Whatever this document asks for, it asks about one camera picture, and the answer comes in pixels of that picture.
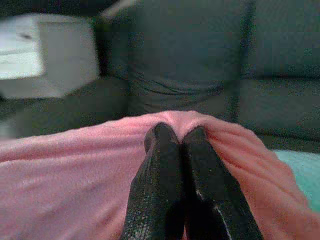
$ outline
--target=blanket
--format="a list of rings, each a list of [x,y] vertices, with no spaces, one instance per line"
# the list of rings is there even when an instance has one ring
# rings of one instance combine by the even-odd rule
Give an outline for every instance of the blanket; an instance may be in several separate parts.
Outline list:
[[[0,143],[0,239],[116,240],[130,184],[145,158],[144,138],[159,122],[179,141],[204,126],[238,180],[266,240],[312,240],[320,215],[291,168],[250,130],[195,111],[125,117],[66,132]]]

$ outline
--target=couch armrest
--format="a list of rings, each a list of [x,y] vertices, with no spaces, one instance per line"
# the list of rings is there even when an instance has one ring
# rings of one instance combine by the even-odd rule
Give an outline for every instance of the couch armrest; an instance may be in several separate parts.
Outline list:
[[[117,120],[127,113],[128,82],[101,77],[64,98],[48,98],[0,122],[0,137],[64,132]]]

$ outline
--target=fabric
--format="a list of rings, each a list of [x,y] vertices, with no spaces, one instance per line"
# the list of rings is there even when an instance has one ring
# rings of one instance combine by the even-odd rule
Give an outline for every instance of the fabric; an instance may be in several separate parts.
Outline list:
[[[63,133],[0,145],[0,236],[24,240],[115,240],[130,184],[145,158],[146,132],[159,122],[179,141],[197,126],[239,181],[266,240],[312,240],[312,212],[288,165],[238,124],[195,111],[125,117]]]
[[[137,1],[129,34],[129,114],[197,110],[230,121],[233,95],[226,85],[241,75],[250,2]]]
[[[280,161],[288,164],[296,184],[307,197],[310,208],[320,212],[320,154],[274,150]]]
[[[248,78],[239,87],[238,123],[256,134],[320,142],[317,78]]]

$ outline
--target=white cabinet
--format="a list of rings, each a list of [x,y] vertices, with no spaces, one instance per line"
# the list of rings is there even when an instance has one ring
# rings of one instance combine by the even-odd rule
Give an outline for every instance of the white cabinet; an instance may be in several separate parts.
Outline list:
[[[93,29],[85,19],[28,14],[0,22],[3,97],[63,97],[98,75]]]

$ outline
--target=white box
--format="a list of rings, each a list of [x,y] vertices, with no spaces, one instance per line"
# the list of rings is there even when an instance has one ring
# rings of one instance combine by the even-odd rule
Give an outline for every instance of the white box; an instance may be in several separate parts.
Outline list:
[[[81,17],[27,14],[0,22],[0,94],[63,97],[99,75],[93,28]]]

